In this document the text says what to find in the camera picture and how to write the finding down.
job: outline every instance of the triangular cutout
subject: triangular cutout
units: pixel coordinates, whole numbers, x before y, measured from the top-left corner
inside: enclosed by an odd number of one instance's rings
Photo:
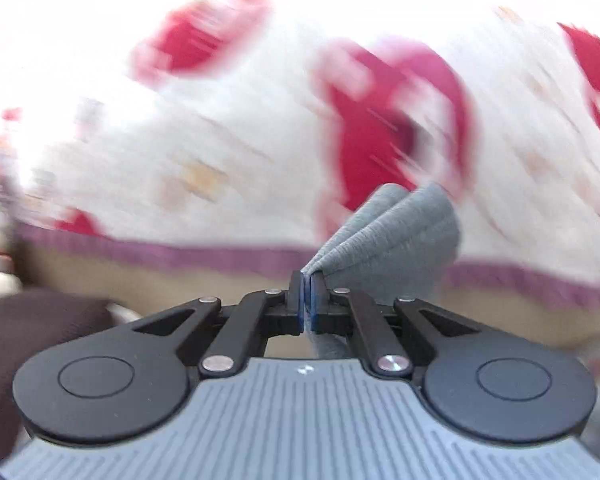
[[[419,311],[445,337],[475,334],[478,331],[430,310]]]
[[[179,327],[187,319],[189,319],[191,314],[193,314],[194,312],[195,310],[192,308],[188,310],[181,310],[172,314],[171,316],[166,316],[162,319],[157,319],[154,322],[136,328],[134,331],[141,332],[143,334],[152,334],[159,336],[171,335],[177,329],[177,327]]]

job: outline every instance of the gray fabric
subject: gray fabric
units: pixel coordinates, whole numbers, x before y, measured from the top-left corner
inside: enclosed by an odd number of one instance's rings
[[[321,270],[327,286],[364,290],[378,303],[397,296],[428,298],[456,257],[458,221],[446,192],[431,184],[413,193],[385,184],[304,267]],[[309,333],[318,357],[348,356],[343,339]]]

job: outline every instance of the dark brown fabric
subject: dark brown fabric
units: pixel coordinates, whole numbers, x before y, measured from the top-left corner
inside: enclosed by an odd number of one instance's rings
[[[42,289],[0,299],[0,460],[13,449],[20,427],[11,394],[18,368],[46,348],[110,328],[110,303]]]

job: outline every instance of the metal pin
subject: metal pin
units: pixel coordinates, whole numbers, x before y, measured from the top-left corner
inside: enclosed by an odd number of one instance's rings
[[[210,355],[202,361],[202,367],[209,372],[225,372],[234,366],[234,360],[226,355]]]
[[[378,359],[378,367],[385,372],[403,372],[409,364],[409,360],[401,355],[384,355]]]

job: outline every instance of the ridged surface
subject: ridged surface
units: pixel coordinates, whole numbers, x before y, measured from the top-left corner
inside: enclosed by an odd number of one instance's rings
[[[524,449],[474,442],[433,419],[408,384],[376,380],[355,360],[252,359],[237,377],[202,383],[151,434],[99,449],[34,440],[0,472],[8,480],[597,480],[600,462],[574,438]]]

